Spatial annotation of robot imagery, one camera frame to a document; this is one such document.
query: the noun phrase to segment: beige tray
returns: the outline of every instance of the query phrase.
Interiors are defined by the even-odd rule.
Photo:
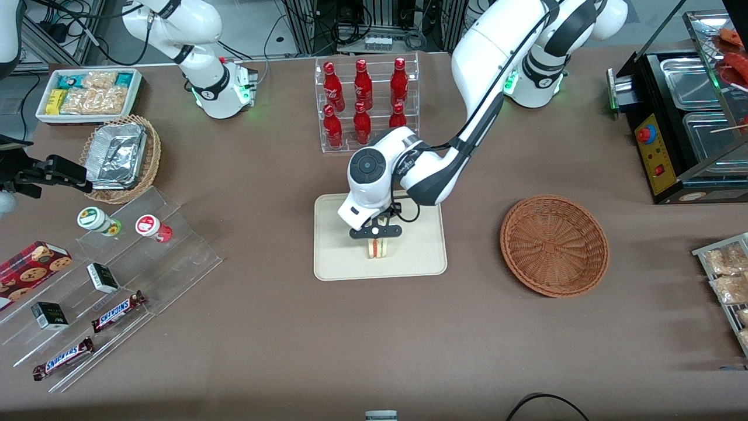
[[[416,222],[405,223],[403,233],[387,239],[387,257],[369,258],[368,243],[350,238],[349,227],[337,215],[346,194],[320,196],[314,203],[314,275],[320,281],[439,275],[447,269],[447,248],[441,224],[441,206],[423,206]],[[402,202],[406,218],[416,214],[410,199]]]

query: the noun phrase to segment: red switch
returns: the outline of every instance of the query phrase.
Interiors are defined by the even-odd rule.
[[[652,132],[646,127],[637,132],[637,140],[642,143],[647,142],[651,136]]]

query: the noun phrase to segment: snickers bar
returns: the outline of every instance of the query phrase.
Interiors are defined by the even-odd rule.
[[[113,324],[115,321],[122,318],[122,316],[130,312],[132,309],[140,306],[145,302],[146,299],[145,297],[143,297],[143,293],[141,293],[138,289],[138,291],[129,296],[127,300],[124,300],[122,303],[106,312],[106,314],[104,314],[100,318],[92,321],[91,324],[93,325],[93,331],[95,333],[101,332],[107,326]]]
[[[40,381],[44,379],[48,375],[52,374],[56,369],[59,369],[65,364],[68,364],[75,358],[78,358],[88,352],[93,353],[95,350],[96,349],[94,349],[94,342],[91,341],[91,338],[87,337],[86,339],[83,339],[83,342],[56,356],[53,360],[47,361],[46,364],[40,364],[39,366],[34,367],[34,381]]]

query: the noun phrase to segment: clear acrylic rack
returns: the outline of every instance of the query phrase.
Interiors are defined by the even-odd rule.
[[[353,127],[353,117],[356,113],[356,94],[353,88],[353,81],[356,77],[356,60],[360,58],[367,61],[367,69],[369,75],[372,77],[374,93],[374,107],[368,111],[372,122],[370,140],[374,139],[380,132],[390,128],[390,116],[392,115],[390,78],[394,71],[395,58],[398,57],[405,59],[405,72],[408,74],[408,100],[404,104],[403,114],[408,122],[407,126],[418,134],[418,130],[420,129],[420,91],[418,86],[420,74],[417,54],[335,55],[333,57],[318,58],[314,67],[314,86],[322,152],[350,152],[363,147],[363,145],[356,142],[355,129]],[[346,108],[337,114],[340,123],[343,125],[343,146],[339,149],[333,149],[330,146],[325,136],[325,127],[322,125],[322,121],[325,119],[322,107],[327,103],[324,87],[325,72],[322,70],[322,65],[327,61],[335,65],[335,73],[343,84],[343,99],[346,101]]]
[[[40,387],[48,388],[51,393],[63,392],[218,266],[221,258],[192,231],[178,209],[179,205],[151,187],[111,215],[122,222],[117,236],[88,232],[68,245],[73,264],[67,271],[0,313],[0,340],[5,358],[27,371],[28,380],[33,381],[31,373],[35,366],[90,336],[96,348],[93,354],[75,359],[39,382]],[[167,243],[157,243],[135,232],[135,221],[146,213],[172,228],[174,236]],[[120,285],[117,292],[104,294],[94,288],[86,271],[93,261],[111,269]],[[91,322],[137,290],[142,291],[147,302],[94,334]],[[31,313],[31,305],[37,301],[59,304],[70,325],[56,332],[40,329]]]

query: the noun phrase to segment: red emergency stop button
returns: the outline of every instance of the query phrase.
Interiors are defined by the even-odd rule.
[[[651,124],[647,124],[637,131],[637,140],[644,145],[650,145],[657,138],[657,129]]]

